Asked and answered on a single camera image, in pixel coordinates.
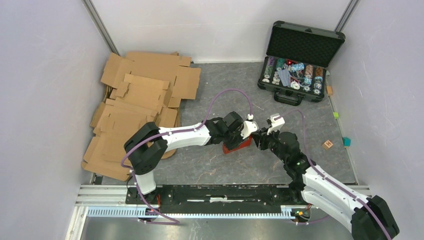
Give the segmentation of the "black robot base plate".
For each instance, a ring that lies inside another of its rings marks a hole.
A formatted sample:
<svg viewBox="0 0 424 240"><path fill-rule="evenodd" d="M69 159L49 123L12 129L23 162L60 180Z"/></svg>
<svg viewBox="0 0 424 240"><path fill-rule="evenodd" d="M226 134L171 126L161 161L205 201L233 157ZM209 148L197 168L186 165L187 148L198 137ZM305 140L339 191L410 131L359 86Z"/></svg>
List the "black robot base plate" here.
<svg viewBox="0 0 424 240"><path fill-rule="evenodd" d="M277 214L282 206L310 209L288 185L164 184L144 196L163 214Z"/></svg>

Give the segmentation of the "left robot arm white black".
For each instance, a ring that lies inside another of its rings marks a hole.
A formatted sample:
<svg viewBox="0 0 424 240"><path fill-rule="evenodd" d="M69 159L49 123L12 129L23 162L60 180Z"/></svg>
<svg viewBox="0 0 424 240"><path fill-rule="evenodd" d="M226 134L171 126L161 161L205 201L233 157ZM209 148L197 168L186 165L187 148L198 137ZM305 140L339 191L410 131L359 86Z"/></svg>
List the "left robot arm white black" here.
<svg viewBox="0 0 424 240"><path fill-rule="evenodd" d="M125 160L134 177L138 197L145 204L157 198L154 169L165 153L190 147L223 144L228 150L239 148L248 140L256 125L232 111L225 117L206 119L190 126L159 127L147 122L123 145Z"/></svg>

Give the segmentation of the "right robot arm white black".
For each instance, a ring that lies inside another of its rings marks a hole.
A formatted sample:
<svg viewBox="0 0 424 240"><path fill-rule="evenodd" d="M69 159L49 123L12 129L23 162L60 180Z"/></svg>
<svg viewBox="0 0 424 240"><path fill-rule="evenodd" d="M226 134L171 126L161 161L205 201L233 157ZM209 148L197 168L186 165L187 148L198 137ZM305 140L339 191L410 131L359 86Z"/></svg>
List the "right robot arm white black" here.
<svg viewBox="0 0 424 240"><path fill-rule="evenodd" d="M326 173L300 149L296 134L263 128L252 138L260 150L270 150L291 177L289 199L314 205L342 224L355 240L392 240L400 229L380 196L368 197Z"/></svg>

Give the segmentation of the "red paper box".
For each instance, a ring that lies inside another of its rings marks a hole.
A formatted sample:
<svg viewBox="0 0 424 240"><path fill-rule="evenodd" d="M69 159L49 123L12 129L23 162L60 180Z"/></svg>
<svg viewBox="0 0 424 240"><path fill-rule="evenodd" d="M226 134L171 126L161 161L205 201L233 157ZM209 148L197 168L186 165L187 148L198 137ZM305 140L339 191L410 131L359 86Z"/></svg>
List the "red paper box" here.
<svg viewBox="0 0 424 240"><path fill-rule="evenodd" d="M226 155L232 152L235 152L237 150L246 148L251 145L252 143L252 136L249 136L248 138L244 139L237 147L228 148L225 144L222 145L222 152Z"/></svg>

